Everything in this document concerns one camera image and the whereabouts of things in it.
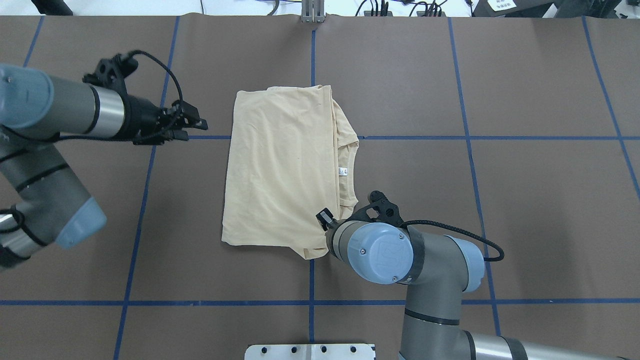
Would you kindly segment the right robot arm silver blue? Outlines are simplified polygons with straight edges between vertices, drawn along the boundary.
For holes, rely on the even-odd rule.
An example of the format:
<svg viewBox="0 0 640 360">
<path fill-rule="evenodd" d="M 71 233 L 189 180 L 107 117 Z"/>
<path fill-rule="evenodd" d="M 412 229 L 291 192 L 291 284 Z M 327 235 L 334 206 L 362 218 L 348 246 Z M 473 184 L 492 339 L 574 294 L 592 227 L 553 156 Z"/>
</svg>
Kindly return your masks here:
<svg viewBox="0 0 640 360">
<path fill-rule="evenodd" d="M 478 289 L 485 258 L 470 241 L 428 234 L 413 221 L 317 214 L 329 253 L 371 283 L 407 287 L 400 360 L 601 360 L 603 355 L 462 330 L 462 297 Z"/>
</svg>

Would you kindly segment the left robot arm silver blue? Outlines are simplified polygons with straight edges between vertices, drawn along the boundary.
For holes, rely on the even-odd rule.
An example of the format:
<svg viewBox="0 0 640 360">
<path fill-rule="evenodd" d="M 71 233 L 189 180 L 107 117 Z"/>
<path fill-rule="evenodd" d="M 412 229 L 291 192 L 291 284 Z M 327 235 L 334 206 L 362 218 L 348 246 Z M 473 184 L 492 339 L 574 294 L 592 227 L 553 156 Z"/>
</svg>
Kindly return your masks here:
<svg viewBox="0 0 640 360">
<path fill-rule="evenodd" d="M 100 231 L 106 215 L 56 148 L 61 141 L 163 145 L 207 130 L 182 93 L 169 107 L 128 93 L 135 55 L 101 59 L 81 82 L 35 68 L 1 65 L 1 173 L 21 202 L 1 210 L 1 269 L 50 244 L 71 248 Z"/>
</svg>

